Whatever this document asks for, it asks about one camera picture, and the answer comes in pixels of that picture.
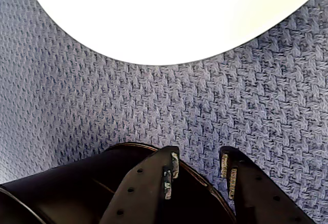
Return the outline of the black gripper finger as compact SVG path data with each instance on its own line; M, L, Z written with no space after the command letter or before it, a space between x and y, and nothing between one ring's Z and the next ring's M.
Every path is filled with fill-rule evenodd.
M100 223L156 223L158 210L172 196L179 174L179 148L166 146L146 157L123 178Z
M237 223L314 223L240 150L223 146L219 157L221 177L227 181Z

